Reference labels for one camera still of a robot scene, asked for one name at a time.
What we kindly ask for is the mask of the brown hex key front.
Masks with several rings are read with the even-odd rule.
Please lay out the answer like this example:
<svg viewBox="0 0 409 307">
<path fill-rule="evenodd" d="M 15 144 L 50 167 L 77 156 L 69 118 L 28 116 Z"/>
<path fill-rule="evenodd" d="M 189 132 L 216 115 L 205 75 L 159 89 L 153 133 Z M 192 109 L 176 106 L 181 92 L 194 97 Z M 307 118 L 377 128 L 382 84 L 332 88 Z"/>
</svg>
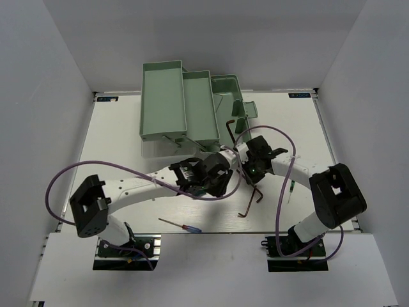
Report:
<svg viewBox="0 0 409 307">
<path fill-rule="evenodd" d="M 238 216 L 238 217 L 240 217 L 240 218 L 246 218 L 246 217 L 247 217 L 247 215 L 248 215 L 248 213 L 249 213 L 249 210 L 250 210 L 250 207 L 251 207 L 251 205 L 252 205 L 252 201 L 253 201 L 253 199 L 254 199 L 255 193 L 256 193 L 256 189 L 254 188 L 254 189 L 252 190 L 252 194 L 251 194 L 251 197 L 250 197 L 249 202 L 248 202 L 248 204 L 247 204 L 247 208 L 246 208 L 245 212 L 244 212 L 244 213 L 240 213 L 240 212 L 237 213 L 237 216 Z"/>
</svg>

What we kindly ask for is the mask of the thin green precision screwdriver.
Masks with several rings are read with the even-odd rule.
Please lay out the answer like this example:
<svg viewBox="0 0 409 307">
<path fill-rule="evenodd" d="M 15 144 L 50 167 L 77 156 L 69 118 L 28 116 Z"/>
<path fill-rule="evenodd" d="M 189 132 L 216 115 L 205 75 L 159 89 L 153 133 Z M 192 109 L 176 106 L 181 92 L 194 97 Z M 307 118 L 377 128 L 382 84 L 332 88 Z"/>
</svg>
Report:
<svg viewBox="0 0 409 307">
<path fill-rule="evenodd" d="M 292 180 L 290 183 L 290 187 L 289 187 L 289 196 L 288 196 L 287 204 L 290 203 L 291 195 L 293 194 L 294 188 L 295 188 L 295 181 Z"/>
</svg>

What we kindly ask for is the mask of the long brown hex key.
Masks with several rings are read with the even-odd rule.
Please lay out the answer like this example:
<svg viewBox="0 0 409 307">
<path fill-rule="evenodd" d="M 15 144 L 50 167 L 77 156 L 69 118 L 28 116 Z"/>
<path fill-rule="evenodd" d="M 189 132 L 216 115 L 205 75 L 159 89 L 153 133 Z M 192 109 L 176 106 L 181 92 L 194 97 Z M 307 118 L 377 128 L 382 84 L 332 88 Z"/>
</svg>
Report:
<svg viewBox="0 0 409 307">
<path fill-rule="evenodd" d="M 231 141 L 233 143 L 233 149 L 236 150 L 236 138 L 235 138 L 235 135 L 233 134 L 233 131 L 231 130 L 231 127 L 230 127 L 230 125 L 233 124 L 233 123 L 235 123 L 234 119 L 228 120 L 226 122 L 226 128 L 227 128 L 229 137 L 231 138 Z"/>
</svg>

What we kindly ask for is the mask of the mint green plastic toolbox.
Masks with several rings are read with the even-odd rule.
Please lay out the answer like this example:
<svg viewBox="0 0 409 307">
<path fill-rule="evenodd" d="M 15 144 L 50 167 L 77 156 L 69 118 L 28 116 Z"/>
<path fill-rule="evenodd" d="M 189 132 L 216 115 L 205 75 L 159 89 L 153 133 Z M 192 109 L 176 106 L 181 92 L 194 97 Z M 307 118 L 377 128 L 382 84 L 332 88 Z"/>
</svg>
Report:
<svg viewBox="0 0 409 307">
<path fill-rule="evenodd" d="M 236 75 L 188 71 L 180 60 L 143 64 L 139 136 L 145 159 L 190 156 L 232 146 L 226 122 L 251 138 L 255 102 L 246 102 Z"/>
</svg>

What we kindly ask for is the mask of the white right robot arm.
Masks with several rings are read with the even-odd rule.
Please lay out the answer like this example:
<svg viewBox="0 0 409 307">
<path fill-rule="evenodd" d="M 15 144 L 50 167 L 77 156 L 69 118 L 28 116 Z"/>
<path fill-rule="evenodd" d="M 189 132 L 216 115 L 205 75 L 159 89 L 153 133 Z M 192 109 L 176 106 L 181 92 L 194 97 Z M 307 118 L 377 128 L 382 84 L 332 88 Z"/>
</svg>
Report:
<svg viewBox="0 0 409 307">
<path fill-rule="evenodd" d="M 367 210 L 367 203 L 347 165 L 321 166 L 290 155 L 284 148 L 272 149 L 263 136 L 236 146 L 242 168 L 253 184 L 267 173 L 285 177 L 312 194 L 314 212 L 291 227 L 289 249 L 303 255 L 312 240 Z"/>
</svg>

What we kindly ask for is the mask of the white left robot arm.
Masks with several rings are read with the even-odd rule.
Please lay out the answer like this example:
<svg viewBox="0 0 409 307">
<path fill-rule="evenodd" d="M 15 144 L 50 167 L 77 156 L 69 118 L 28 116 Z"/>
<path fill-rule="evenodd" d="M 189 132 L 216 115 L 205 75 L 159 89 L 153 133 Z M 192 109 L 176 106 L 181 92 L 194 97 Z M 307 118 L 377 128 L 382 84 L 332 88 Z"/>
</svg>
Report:
<svg viewBox="0 0 409 307">
<path fill-rule="evenodd" d="M 219 200 L 225 196 L 233 170 L 239 166 L 231 150 L 205 159 L 189 158 L 149 174 L 119 180 L 84 179 L 70 198 L 77 235 L 98 236 L 121 255 L 135 248 L 132 230 L 113 213 L 144 201 L 184 195 L 195 200 Z"/>
</svg>

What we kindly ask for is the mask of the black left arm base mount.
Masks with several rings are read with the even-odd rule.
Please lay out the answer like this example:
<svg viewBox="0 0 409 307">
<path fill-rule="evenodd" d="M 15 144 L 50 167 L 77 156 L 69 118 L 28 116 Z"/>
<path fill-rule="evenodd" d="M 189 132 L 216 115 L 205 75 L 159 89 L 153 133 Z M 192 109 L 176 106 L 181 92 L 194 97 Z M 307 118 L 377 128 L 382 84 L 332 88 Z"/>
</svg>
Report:
<svg viewBox="0 0 409 307">
<path fill-rule="evenodd" d="M 93 261 L 94 271 L 152 271 L 160 256 L 160 235 L 135 235 L 133 244 L 121 249 L 98 240 Z"/>
</svg>

